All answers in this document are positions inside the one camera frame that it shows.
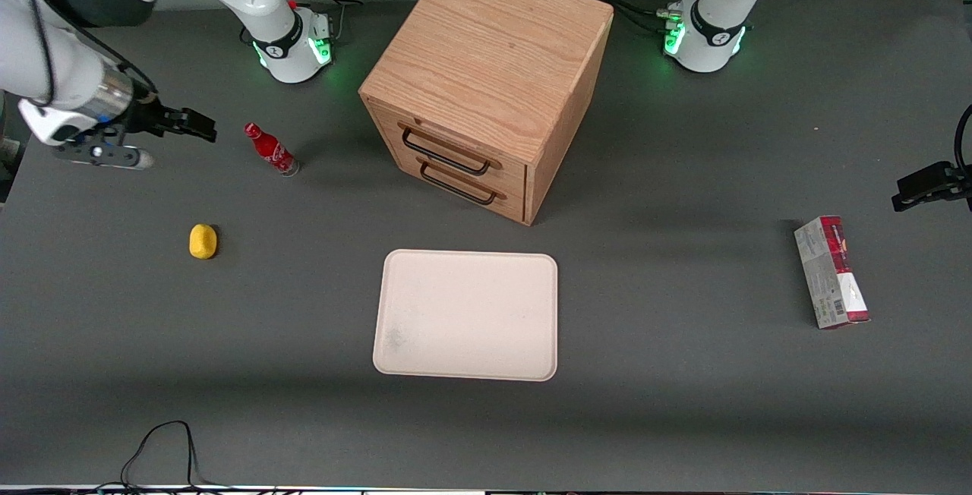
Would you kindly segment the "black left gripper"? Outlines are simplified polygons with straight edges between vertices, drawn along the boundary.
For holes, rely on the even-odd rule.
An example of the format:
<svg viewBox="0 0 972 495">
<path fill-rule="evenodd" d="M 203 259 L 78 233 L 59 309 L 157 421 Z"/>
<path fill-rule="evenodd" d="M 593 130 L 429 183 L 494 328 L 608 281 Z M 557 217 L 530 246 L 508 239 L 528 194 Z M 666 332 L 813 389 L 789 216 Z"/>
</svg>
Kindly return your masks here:
<svg viewBox="0 0 972 495">
<path fill-rule="evenodd" d="M 930 201 L 971 200 L 970 176 L 951 162 L 935 162 L 897 181 L 892 197 L 895 212 L 904 212 Z"/>
</svg>

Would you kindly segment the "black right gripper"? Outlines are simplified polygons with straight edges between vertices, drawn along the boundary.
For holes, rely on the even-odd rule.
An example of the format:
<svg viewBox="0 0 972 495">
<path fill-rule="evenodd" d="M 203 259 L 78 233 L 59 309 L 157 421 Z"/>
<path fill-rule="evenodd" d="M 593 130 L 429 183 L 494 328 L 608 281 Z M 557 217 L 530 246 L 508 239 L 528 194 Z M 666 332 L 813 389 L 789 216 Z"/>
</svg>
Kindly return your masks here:
<svg viewBox="0 0 972 495">
<path fill-rule="evenodd" d="M 163 137 L 167 131 L 216 142 L 215 121 L 191 109 L 170 109 L 156 94 L 135 98 L 121 118 L 124 133 L 149 133 Z"/>
</svg>

